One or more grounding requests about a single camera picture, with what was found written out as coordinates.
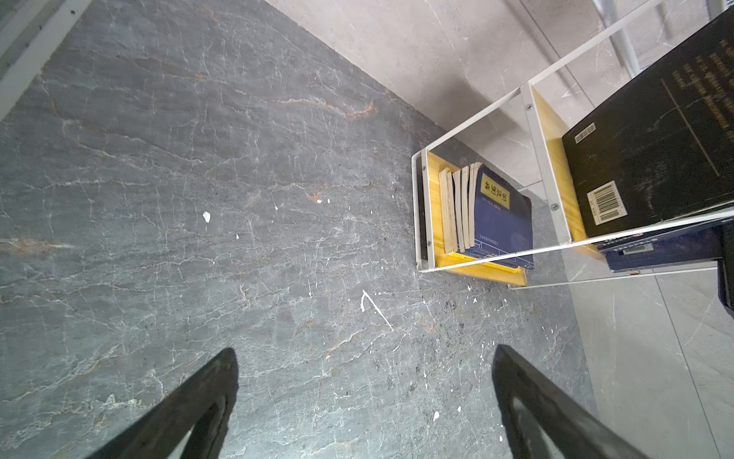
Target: gray marble floor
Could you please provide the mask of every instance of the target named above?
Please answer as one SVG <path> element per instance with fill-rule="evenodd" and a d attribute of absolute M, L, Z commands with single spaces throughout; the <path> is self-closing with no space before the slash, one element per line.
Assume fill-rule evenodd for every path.
<path fill-rule="evenodd" d="M 84 456 L 225 346 L 228 458 L 507 457 L 501 342 L 596 413 L 568 289 L 415 271 L 441 133 L 264 1 L 93 2 L 0 124 L 0 454 Z"/>

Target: white barcode sticker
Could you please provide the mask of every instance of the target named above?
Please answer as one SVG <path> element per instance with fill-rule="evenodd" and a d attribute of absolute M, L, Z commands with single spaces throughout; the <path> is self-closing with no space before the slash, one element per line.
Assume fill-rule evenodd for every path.
<path fill-rule="evenodd" d="M 598 187 L 586 194 L 589 199 L 589 205 L 592 207 L 594 215 L 594 223 L 601 225 L 610 222 L 627 214 L 625 204 L 622 197 L 619 196 L 617 185 L 614 180 Z"/>
<path fill-rule="evenodd" d="M 652 244 L 645 244 L 645 245 L 640 245 L 639 247 L 632 247 L 630 249 L 624 249 L 622 251 L 622 254 L 632 255 L 634 253 L 652 252 L 653 250 L 655 249 L 653 248 Z"/>
<path fill-rule="evenodd" d="M 580 141 L 586 139 L 586 136 L 591 134 L 592 132 L 596 131 L 596 125 L 594 123 L 589 124 L 586 128 L 584 128 L 583 131 L 576 134 L 576 137 L 574 139 L 576 140 L 576 143 L 579 143 Z"/>

